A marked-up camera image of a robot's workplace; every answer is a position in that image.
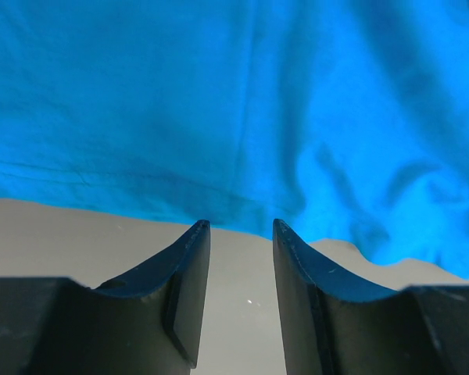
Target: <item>blue fabric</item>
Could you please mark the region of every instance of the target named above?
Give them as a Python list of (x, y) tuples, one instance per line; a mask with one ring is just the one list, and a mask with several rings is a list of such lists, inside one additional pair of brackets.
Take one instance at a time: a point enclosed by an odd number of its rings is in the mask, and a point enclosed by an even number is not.
[(0, 198), (469, 277), (469, 2), (0, 0)]

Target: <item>blue garment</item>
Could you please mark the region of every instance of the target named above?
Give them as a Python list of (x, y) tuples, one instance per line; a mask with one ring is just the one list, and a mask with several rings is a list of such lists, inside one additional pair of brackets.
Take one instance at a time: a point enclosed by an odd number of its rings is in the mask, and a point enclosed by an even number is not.
[(0, 0), (0, 198), (469, 277), (469, 2)]

